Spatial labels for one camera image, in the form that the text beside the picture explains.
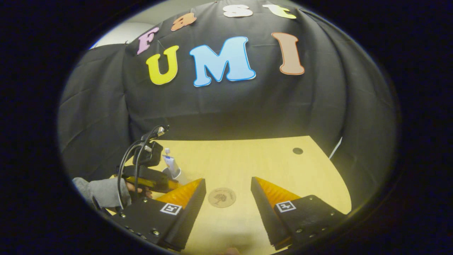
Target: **wooden table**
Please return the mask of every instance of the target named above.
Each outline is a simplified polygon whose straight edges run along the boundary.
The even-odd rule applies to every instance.
[[[242,255],[275,253],[250,191],[253,176],[300,196],[316,195],[340,212],[351,211],[351,198],[338,171],[309,136],[256,140],[167,141],[188,180],[206,179],[206,197],[192,232],[181,251],[185,255],[214,255],[236,247]],[[301,148],[302,154],[293,153]],[[166,167],[163,160],[155,170]],[[212,206],[207,197],[220,187],[236,194],[226,208]],[[157,198],[162,194],[153,193]]]

